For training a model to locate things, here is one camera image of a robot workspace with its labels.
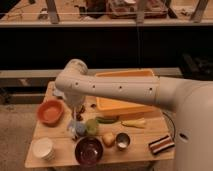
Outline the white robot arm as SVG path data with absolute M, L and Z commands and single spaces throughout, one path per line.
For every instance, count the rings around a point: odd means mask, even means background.
M 152 105 L 176 114 L 174 171 L 213 171 L 213 81 L 172 77 L 96 77 L 70 60 L 55 80 L 68 103 L 86 95 Z

